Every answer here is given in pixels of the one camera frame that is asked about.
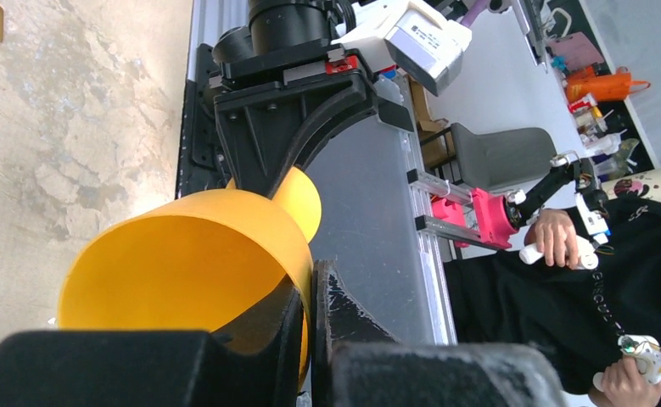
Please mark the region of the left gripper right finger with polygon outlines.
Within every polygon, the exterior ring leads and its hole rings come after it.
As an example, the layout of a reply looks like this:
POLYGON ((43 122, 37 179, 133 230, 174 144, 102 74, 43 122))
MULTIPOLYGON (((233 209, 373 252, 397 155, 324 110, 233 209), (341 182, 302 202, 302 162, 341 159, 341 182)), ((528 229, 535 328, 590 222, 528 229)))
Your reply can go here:
POLYGON ((346 291, 332 260, 312 277, 315 406, 564 406, 537 350, 510 343, 399 343, 346 291))

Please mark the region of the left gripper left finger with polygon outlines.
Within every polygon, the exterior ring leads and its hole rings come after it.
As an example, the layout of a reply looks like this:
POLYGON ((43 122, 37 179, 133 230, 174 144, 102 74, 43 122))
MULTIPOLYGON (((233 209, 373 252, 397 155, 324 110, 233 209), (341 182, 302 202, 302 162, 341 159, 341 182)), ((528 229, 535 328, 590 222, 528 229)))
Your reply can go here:
POLYGON ((291 406, 302 326, 284 281, 213 333, 19 332, 0 342, 0 406, 291 406))

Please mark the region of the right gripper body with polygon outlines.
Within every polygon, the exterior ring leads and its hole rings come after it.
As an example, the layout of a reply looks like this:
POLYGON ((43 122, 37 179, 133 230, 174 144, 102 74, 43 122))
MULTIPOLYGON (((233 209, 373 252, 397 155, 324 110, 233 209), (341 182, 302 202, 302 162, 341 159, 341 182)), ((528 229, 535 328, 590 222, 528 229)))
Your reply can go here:
POLYGON ((328 39, 251 52, 248 34, 229 33, 212 49, 210 98, 374 98, 373 73, 357 48, 328 39))

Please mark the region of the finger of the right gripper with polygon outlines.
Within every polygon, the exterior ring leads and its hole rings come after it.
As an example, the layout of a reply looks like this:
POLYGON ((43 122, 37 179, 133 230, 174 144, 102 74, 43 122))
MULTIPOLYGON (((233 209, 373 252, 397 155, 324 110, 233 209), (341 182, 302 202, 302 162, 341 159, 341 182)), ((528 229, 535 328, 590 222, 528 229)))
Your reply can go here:
POLYGON ((371 116, 410 130, 411 113, 378 95, 360 70, 272 81, 215 96, 216 128, 236 188, 275 196, 293 167, 306 169, 340 132, 371 116))

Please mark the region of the yellow wine glass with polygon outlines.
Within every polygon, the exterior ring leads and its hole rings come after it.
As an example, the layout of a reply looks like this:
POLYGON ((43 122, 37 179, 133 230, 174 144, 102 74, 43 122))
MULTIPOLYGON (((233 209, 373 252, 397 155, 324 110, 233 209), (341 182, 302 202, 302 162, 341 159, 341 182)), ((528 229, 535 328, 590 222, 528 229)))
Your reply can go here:
POLYGON ((322 217, 292 168, 272 198, 227 187, 189 194, 95 237, 64 279, 65 330, 212 332, 290 281, 311 309, 309 247, 322 217))

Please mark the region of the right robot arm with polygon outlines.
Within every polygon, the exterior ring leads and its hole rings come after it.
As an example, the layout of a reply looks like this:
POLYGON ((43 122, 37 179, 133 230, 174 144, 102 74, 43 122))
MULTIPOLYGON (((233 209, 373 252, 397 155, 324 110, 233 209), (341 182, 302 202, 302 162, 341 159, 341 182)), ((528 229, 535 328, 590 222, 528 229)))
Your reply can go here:
POLYGON ((252 1, 248 24, 213 48, 204 100, 238 189, 272 198, 291 169, 373 115, 411 130, 410 112, 377 94, 369 53, 339 44, 341 21, 356 26, 347 1, 252 1))

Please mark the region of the operator hand upper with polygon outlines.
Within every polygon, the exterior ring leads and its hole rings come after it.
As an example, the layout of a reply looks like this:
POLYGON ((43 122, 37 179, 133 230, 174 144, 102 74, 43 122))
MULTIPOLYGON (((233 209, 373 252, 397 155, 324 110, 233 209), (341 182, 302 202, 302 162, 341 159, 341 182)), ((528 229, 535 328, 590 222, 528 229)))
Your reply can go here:
POLYGON ((535 244, 547 266, 575 270, 579 266, 577 233, 569 213, 542 209, 524 237, 524 244, 535 244))

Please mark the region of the operator hand lower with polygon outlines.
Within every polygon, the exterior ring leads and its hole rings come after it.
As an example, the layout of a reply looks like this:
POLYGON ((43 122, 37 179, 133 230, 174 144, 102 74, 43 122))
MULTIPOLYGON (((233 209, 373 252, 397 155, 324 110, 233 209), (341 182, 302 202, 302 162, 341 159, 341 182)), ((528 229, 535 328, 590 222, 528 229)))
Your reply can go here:
POLYGON ((636 360, 624 356, 602 375, 598 406, 654 407, 661 399, 661 382, 649 383, 638 371, 636 360))

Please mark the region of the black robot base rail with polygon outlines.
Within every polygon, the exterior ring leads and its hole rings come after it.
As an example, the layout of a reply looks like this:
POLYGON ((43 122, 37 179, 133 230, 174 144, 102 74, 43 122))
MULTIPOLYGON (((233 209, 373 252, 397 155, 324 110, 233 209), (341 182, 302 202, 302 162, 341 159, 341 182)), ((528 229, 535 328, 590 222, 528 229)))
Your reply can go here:
POLYGON ((200 44, 189 59, 179 138, 175 197, 224 188, 231 180, 216 122, 205 101, 209 79, 220 73, 212 58, 212 47, 200 44))

